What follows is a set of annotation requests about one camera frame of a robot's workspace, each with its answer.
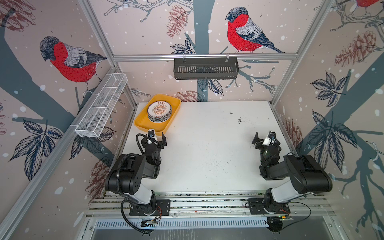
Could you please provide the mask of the green rim lettered plate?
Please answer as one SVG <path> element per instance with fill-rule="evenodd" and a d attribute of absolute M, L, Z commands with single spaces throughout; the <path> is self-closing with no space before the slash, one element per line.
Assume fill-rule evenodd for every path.
<path fill-rule="evenodd" d="M 153 118 L 149 118 L 149 120 L 153 123 L 163 123 L 163 122 L 166 122 L 168 121 L 170 118 L 164 118 L 164 119 L 153 119 Z"/>

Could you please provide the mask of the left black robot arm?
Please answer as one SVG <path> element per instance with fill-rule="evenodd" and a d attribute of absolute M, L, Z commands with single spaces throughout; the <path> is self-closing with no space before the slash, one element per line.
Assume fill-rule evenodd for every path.
<path fill-rule="evenodd" d="M 139 154 L 122 154 L 118 157 L 105 180 L 105 189 L 120 195 L 131 204 L 134 210 L 144 215 L 157 210 L 155 193 L 142 184 L 142 179 L 156 179 L 160 173 L 162 158 L 160 152 L 167 146 L 167 138 L 162 134 L 158 141 L 156 132 L 149 130 L 146 135 L 137 134 Z"/>

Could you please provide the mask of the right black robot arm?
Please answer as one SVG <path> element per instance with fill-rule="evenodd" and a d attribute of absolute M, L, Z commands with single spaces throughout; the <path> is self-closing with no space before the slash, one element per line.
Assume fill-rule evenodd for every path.
<path fill-rule="evenodd" d="M 260 176 L 266 181 L 289 181 L 275 188 L 266 190 L 260 203 L 269 214 L 274 214 L 285 208 L 287 204 L 308 194 L 330 192 L 332 180 L 312 156 L 296 157 L 292 153 L 280 161 L 280 141 L 275 132 L 269 132 L 263 140 L 256 133 L 252 145 L 260 150 Z"/>

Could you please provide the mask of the orange sunburst plate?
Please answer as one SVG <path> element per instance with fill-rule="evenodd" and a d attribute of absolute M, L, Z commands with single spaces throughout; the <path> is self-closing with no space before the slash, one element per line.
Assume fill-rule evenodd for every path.
<path fill-rule="evenodd" d="M 153 119 L 164 119 L 164 118 L 170 118 L 172 116 L 172 113 L 168 113 L 167 115 L 164 115 L 164 116 L 152 116 L 152 115 L 148 115 L 148 118 L 153 118 Z"/>
<path fill-rule="evenodd" d="M 172 106 L 166 101 L 156 101 L 149 105 L 147 112 L 151 118 L 164 118 L 172 113 Z"/>

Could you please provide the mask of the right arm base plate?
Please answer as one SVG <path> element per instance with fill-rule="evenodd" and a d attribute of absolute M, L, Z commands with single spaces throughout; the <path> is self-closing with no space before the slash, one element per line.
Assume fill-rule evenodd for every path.
<path fill-rule="evenodd" d="M 265 199 L 248 199 L 248 207 L 251 215 L 290 215 L 288 203 L 276 203 L 271 201 L 267 203 Z"/>

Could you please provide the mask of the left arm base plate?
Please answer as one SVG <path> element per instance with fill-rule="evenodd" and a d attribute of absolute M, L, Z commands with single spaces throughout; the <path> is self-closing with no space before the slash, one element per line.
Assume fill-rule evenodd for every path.
<path fill-rule="evenodd" d="M 170 200 L 156 200 L 148 205 L 133 205 L 130 209 L 130 217 L 168 216 L 170 214 Z"/>

